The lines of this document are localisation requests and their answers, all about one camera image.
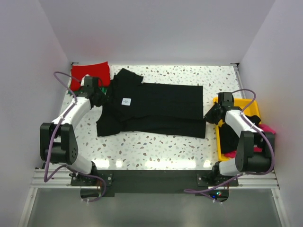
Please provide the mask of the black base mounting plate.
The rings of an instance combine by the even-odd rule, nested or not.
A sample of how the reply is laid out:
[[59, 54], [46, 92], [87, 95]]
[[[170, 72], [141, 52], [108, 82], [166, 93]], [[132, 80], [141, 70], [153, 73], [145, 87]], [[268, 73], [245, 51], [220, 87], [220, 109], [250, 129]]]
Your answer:
[[231, 179], [214, 174], [211, 170], [96, 170], [99, 179], [69, 174], [71, 186], [80, 187], [82, 198], [105, 197], [117, 193], [183, 193], [185, 189], [205, 190]]

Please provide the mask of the black t shirt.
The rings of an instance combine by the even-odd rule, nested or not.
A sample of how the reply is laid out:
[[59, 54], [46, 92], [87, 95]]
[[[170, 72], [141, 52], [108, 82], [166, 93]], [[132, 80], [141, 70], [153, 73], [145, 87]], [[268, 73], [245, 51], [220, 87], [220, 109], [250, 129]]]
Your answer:
[[205, 138], [203, 86], [145, 83], [127, 69], [110, 82], [97, 120], [97, 136], [148, 132]]
[[[246, 115], [246, 117], [257, 127], [259, 126], [261, 119], [257, 115], [254, 116]], [[221, 127], [219, 127], [219, 136], [220, 136], [221, 154], [229, 158], [235, 158], [237, 146], [239, 143], [239, 137], [237, 136], [237, 134], [229, 125], [224, 123], [222, 124]], [[261, 153], [262, 149], [259, 147], [254, 147], [254, 152]]]

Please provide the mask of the green folded t shirt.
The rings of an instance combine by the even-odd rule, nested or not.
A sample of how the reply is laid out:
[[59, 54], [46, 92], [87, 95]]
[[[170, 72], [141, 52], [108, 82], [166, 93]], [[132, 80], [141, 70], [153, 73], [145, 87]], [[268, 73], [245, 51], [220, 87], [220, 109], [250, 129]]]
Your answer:
[[[73, 91], [73, 93], [78, 96], [81, 93], [92, 91], [92, 88], [86, 88], [84, 86], [81, 86], [78, 90]], [[95, 89], [95, 92], [102, 91], [104, 94], [107, 92], [107, 87], [99, 87], [98, 89]]]

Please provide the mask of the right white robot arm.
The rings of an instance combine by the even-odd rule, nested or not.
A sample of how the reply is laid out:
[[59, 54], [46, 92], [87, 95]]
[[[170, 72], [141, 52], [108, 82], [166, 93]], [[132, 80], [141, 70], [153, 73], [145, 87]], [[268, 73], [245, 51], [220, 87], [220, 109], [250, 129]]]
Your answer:
[[234, 180], [244, 174], [266, 175], [274, 169], [275, 135], [258, 127], [244, 113], [256, 99], [255, 92], [252, 94], [253, 99], [241, 108], [236, 106], [233, 92], [220, 92], [218, 100], [205, 114], [206, 122], [218, 125], [222, 121], [238, 137], [235, 157], [215, 163], [209, 180], [218, 177]]

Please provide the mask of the red folded t shirt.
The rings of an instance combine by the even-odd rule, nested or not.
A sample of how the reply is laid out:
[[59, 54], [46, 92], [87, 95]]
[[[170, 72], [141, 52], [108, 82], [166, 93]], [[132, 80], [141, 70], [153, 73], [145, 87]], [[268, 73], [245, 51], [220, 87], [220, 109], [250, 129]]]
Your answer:
[[107, 61], [93, 65], [74, 65], [71, 68], [71, 76], [73, 78], [71, 79], [70, 88], [72, 91], [77, 91], [80, 88], [80, 83], [86, 75], [100, 78], [100, 87], [108, 87], [110, 85], [110, 68]]

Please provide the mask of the pink t shirt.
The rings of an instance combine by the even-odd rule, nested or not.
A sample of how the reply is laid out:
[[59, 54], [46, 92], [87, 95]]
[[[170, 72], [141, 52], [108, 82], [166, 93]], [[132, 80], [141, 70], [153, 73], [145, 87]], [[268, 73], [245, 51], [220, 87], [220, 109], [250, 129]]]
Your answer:
[[[271, 132], [274, 135], [276, 134], [276, 132], [266, 124], [259, 124], [259, 128], [261, 128], [264, 132]], [[235, 158], [236, 149], [239, 143], [239, 137], [237, 134], [229, 125], [224, 123], [221, 127], [219, 127], [219, 135], [221, 154], [229, 158]], [[261, 148], [254, 148], [255, 153], [261, 153], [261, 151]]]

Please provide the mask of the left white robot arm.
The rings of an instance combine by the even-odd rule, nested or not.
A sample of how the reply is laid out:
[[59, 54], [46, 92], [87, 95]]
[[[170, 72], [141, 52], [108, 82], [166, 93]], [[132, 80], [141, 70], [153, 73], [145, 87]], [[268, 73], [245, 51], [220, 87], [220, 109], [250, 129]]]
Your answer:
[[40, 157], [45, 161], [45, 182], [63, 167], [83, 175], [91, 175], [95, 169], [92, 161], [79, 154], [74, 130], [93, 107], [100, 107], [108, 101], [102, 91], [103, 81], [86, 75], [80, 81], [79, 90], [74, 92], [64, 86], [73, 100], [57, 118], [40, 126]]

